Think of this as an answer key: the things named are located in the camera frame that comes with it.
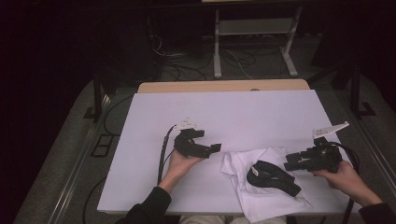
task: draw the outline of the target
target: beige pants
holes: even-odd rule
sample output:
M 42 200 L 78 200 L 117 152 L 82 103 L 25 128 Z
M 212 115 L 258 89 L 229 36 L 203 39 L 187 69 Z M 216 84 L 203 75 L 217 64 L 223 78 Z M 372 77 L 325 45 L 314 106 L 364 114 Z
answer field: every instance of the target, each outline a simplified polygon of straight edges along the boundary
M 231 216 L 182 216 L 179 224 L 250 224 L 245 217 Z M 254 224 L 286 224 L 286 217 L 273 217 Z

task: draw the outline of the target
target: gray carpet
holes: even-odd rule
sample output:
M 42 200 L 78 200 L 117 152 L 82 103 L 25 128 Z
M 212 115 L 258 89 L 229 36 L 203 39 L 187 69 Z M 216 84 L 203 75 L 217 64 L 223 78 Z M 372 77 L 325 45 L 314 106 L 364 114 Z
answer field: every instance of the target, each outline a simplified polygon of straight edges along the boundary
M 228 51 L 221 52 L 222 79 L 248 79 L 247 73 L 253 79 L 290 78 L 285 64 L 281 61 L 278 51 L 279 44 L 285 39 L 279 36 L 261 36 L 256 38 L 241 38 L 240 41 L 224 40 L 221 46 L 238 58 L 246 58 L 240 63 L 233 61 L 233 55 Z M 312 77 L 320 68 L 311 66 L 311 60 L 320 41 L 316 36 L 296 38 L 290 51 L 300 78 Z M 212 80 L 213 60 L 212 46 L 205 46 L 204 55 L 197 57 L 189 54 L 175 56 L 167 60 L 163 68 L 161 81 L 176 80 Z M 172 53 L 186 53 L 181 49 Z M 187 66 L 190 69 L 180 69 L 175 64 Z M 376 145 L 385 155 L 389 164 L 395 167 L 396 153 L 394 146 L 396 138 L 396 115 L 382 100 L 375 85 L 363 78 L 361 81 L 361 99 L 368 102 L 374 109 L 376 116 L 355 119 L 348 109 L 349 90 L 334 91 L 330 82 L 333 75 L 322 78 L 311 86 L 318 93 L 331 122 L 333 124 L 348 121 L 350 127 L 338 133 L 340 141 L 358 151 L 361 158 L 361 176 L 367 184 L 379 194 L 392 209 L 396 211 L 394 189 L 383 175 L 381 168 L 374 160 L 370 145 L 363 139 L 360 126 L 371 134 Z M 15 221 L 24 223 L 83 223 L 85 203 L 86 223 L 114 223 L 122 216 L 107 215 L 96 211 L 103 178 L 106 178 L 119 138 L 116 136 L 104 158 L 95 158 L 90 154 L 101 134 L 120 133 L 123 121 L 129 109 L 134 89 L 119 90 L 104 101 L 104 115 L 98 123 L 83 116 L 88 107 L 93 105 L 92 84 L 88 85 L 75 102 L 70 111 L 51 152 L 43 165 L 23 207 Z M 103 154 L 104 147 L 96 150 Z M 57 202 L 64 199 L 63 206 Z M 51 217 L 55 210 L 57 217 Z M 326 224 L 340 223 L 342 217 L 328 217 Z M 321 217 L 298 217 L 299 224 L 319 223 Z M 349 223 L 362 223 L 359 215 L 353 216 Z

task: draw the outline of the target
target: person's right hand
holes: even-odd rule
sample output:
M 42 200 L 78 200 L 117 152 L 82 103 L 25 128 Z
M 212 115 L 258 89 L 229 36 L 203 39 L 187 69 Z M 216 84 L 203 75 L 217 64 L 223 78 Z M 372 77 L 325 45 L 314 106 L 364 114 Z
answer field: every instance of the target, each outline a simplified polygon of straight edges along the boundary
M 354 202 L 359 203 L 363 207 L 382 203 L 381 199 L 367 187 L 347 161 L 340 162 L 336 174 L 327 170 L 314 171 L 312 174 L 326 178 L 331 187 L 343 191 Z

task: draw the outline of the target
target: black clamp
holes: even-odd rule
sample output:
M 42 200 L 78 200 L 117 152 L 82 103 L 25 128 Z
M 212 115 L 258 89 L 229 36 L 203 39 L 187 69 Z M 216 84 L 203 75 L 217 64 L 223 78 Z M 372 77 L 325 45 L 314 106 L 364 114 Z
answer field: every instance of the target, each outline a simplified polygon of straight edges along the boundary
M 247 173 L 247 182 L 258 188 L 281 189 L 295 197 L 301 188 L 294 184 L 294 176 L 267 161 L 257 161 Z
M 338 164 L 343 160 L 338 147 L 329 143 L 324 137 L 315 139 L 314 144 L 314 147 L 310 147 L 306 151 L 287 155 L 286 170 L 311 172 L 327 169 L 329 172 L 337 173 Z
M 221 144 L 214 144 L 210 147 L 195 144 L 192 138 L 203 137 L 205 131 L 194 129 L 181 130 L 175 138 L 175 149 L 183 156 L 193 156 L 199 158 L 209 158 L 210 154 L 220 152 Z

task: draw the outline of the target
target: table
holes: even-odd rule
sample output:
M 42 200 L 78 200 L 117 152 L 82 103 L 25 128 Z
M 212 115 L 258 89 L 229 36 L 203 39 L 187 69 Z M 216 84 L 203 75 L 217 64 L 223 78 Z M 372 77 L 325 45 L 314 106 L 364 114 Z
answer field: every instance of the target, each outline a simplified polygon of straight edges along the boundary
M 219 171 L 224 152 L 275 146 L 299 152 L 313 146 L 313 129 L 331 126 L 315 91 L 300 79 L 144 83 L 131 103 L 99 211 L 126 213 L 146 199 L 156 185 L 163 137 L 186 116 L 205 130 L 198 144 L 222 143 L 222 149 L 180 181 L 168 214 L 242 214 L 229 177 Z M 171 133 L 167 153 L 177 134 Z M 339 142 L 336 134 L 327 138 Z M 313 205 L 297 215 L 344 213 L 345 194 L 307 171 L 293 173 Z

